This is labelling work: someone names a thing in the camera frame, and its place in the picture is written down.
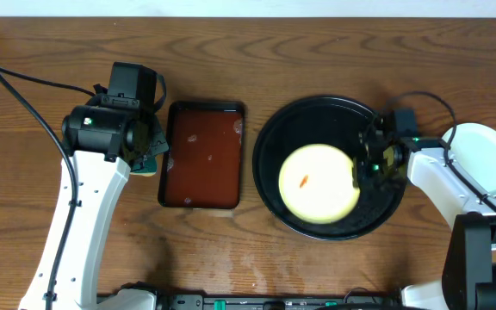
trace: wooden table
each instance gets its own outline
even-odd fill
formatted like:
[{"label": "wooden table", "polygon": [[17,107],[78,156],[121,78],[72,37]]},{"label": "wooden table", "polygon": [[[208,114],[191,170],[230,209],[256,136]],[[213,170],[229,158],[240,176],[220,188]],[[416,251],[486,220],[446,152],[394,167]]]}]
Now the wooden table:
[{"label": "wooden table", "polygon": [[[408,188],[394,216],[359,239],[324,242],[291,231],[262,203],[251,174],[259,130],[285,104],[318,94],[372,107],[406,90],[430,90],[462,122],[496,129],[496,20],[0,18],[0,65],[89,88],[114,61],[162,73],[180,99],[247,106],[242,202],[231,214],[161,208],[156,177],[131,177],[110,227],[99,292],[138,280],[208,294],[342,295],[438,279],[450,230],[422,192]],[[60,131],[87,97],[12,78]],[[450,118],[428,100],[424,133]],[[60,155],[0,85],[0,308],[17,307],[40,260],[60,179]]]}]

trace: white plate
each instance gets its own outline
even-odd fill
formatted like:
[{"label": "white plate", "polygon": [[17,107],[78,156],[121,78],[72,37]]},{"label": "white plate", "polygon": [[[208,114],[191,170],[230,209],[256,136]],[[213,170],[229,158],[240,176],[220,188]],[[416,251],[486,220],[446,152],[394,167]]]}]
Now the white plate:
[{"label": "white plate", "polygon": [[[447,141],[453,128],[443,135]],[[475,123],[456,127],[451,151],[462,168],[489,194],[496,196],[496,131]]]}]

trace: white wall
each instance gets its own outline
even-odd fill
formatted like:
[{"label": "white wall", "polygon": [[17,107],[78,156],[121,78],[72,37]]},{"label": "white wall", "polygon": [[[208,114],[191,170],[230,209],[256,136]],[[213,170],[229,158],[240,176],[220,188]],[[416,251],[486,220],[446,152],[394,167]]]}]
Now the white wall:
[{"label": "white wall", "polygon": [[496,0],[0,0],[0,16],[496,17]]}]

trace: cable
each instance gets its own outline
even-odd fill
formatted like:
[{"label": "cable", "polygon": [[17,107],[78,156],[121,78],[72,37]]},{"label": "cable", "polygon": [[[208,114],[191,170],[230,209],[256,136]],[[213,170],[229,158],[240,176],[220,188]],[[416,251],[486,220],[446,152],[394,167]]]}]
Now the cable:
[{"label": "cable", "polygon": [[[478,196],[478,198],[480,198],[480,201],[485,203],[486,206],[490,207],[494,213],[496,213],[496,206],[490,202],[487,198],[487,194],[482,194],[471,182],[469,182],[457,169],[456,167],[453,165],[453,159],[449,159],[449,150],[451,148],[451,143],[453,142],[453,139],[455,138],[455,134],[456,134],[456,125],[458,124],[457,121],[456,121],[456,116],[455,116],[455,111],[453,110],[453,108],[444,100],[442,99],[441,97],[435,95],[435,94],[432,94],[428,91],[419,91],[419,90],[415,90],[415,91],[409,91],[409,92],[406,92],[406,93],[403,93],[399,96],[395,96],[393,98],[390,98],[384,108],[382,109],[382,113],[386,110],[386,109],[389,109],[394,103],[398,102],[399,100],[407,97],[407,96],[428,96],[432,99],[435,99],[437,102],[441,103],[450,113],[451,115],[451,118],[453,119],[453,131],[451,132],[451,135],[449,136],[449,139],[447,140],[447,147],[445,147],[443,149],[443,158],[445,158],[445,163],[447,164],[447,166],[453,171],[453,173],[455,174],[455,176],[457,176],[463,183],[464,185],[466,185],[476,196]],[[371,121],[371,123],[369,124],[369,127],[373,127],[374,126],[374,122],[376,120],[376,118],[379,116],[379,114],[375,114],[375,116],[373,117],[373,120]]]},{"label": "cable", "polygon": [[47,82],[47,81],[42,81],[37,78],[33,77],[27,77],[19,73],[15,73],[6,69],[3,69],[0,67],[0,82],[1,84],[13,95],[18,102],[26,108],[30,114],[41,124],[41,126],[46,130],[47,134],[49,134],[49,137],[51,137],[51,140],[53,140],[54,144],[57,146],[59,149],[60,155],[65,161],[66,168],[68,169],[68,174],[70,175],[70,181],[71,181],[71,192],[72,192],[72,197],[70,200],[70,211],[68,212],[68,216],[66,217],[66,223],[65,223],[65,228],[62,232],[62,237],[60,238],[59,242],[59,247],[57,249],[57,253],[55,255],[55,260],[53,261],[53,267],[51,268],[51,275],[49,276],[49,284],[47,287],[47,293],[46,293],[46,309],[50,310],[53,305],[53,295],[54,295],[54,289],[55,289],[55,283],[56,283],[56,277],[57,277],[57,270],[59,270],[59,265],[60,265],[60,259],[62,258],[62,252],[65,249],[65,244],[66,244],[66,239],[68,238],[68,232],[70,231],[70,226],[72,222],[72,218],[74,217],[74,211],[76,210],[76,206],[78,204],[78,180],[76,179],[76,173],[74,171],[74,167],[72,166],[72,163],[68,156],[66,155],[65,149],[63,148],[62,144],[59,141],[59,138],[55,134],[55,132],[49,127],[47,122],[41,117],[41,115],[24,99],[21,94],[18,93],[18,91],[15,90],[9,82],[3,77],[1,72],[9,74],[13,77],[17,78],[24,78],[27,79],[28,81],[33,81],[36,83],[41,83],[45,85],[50,85],[50,86],[55,86],[55,87],[60,87],[60,88],[66,88],[68,90],[80,90],[81,89],[74,87],[74,86],[69,86],[69,85],[63,85],[63,84],[53,84],[52,82]]},{"label": "cable", "polygon": [[24,75],[24,74],[21,74],[21,73],[16,73],[16,72],[7,70],[7,69],[2,68],[2,67],[0,67],[0,72],[1,73],[5,73],[5,74],[9,74],[10,76],[13,76],[15,78],[25,79],[27,81],[38,83],[38,84],[43,84],[43,85],[47,85],[47,86],[58,87],[58,88],[67,89],[67,90],[76,90],[76,91],[83,92],[84,94],[87,94],[89,96],[94,96],[95,95],[95,93],[93,93],[91,91],[88,91],[88,90],[85,90],[85,89],[83,89],[81,87],[71,86],[71,85],[66,85],[66,84],[61,84],[61,83],[55,83],[55,82],[49,82],[49,81],[42,80],[42,79],[39,79],[39,78],[36,78],[36,77],[29,77],[27,75]]},{"label": "cable", "polygon": [[[348,294],[346,294],[346,295],[344,296],[344,304],[348,303],[348,299],[351,297],[351,293],[353,293],[353,291],[355,291],[355,290],[362,290],[362,291],[364,291],[364,292],[369,293],[369,290],[368,290],[368,289],[366,289],[366,288],[361,288],[361,287],[352,288],[352,289],[348,292]],[[374,296],[370,296],[370,298],[372,298],[372,301],[373,301],[375,304],[378,304],[378,302],[376,302],[376,299],[375,299],[375,297],[374,297]]]}]

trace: table surface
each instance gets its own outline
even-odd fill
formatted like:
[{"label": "table surface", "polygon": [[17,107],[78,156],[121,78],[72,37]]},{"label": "table surface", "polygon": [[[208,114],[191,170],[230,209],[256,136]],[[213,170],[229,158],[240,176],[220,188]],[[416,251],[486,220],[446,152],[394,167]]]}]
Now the table surface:
[{"label": "table surface", "polygon": [[[240,100],[247,107],[241,203],[232,212],[162,208],[159,175],[130,177],[118,201],[98,291],[126,282],[233,295],[342,295],[394,291],[440,277],[450,230],[425,195],[407,188],[380,228],[344,242],[313,240],[262,203],[251,174],[259,130],[303,96],[338,94],[379,108],[429,90],[460,122],[496,129],[496,20],[0,18],[0,65],[89,88],[114,61],[162,73],[169,98]],[[11,78],[55,131],[84,94]],[[424,133],[448,114],[426,99]],[[0,308],[17,307],[40,260],[59,192],[60,155],[0,84]]]}]

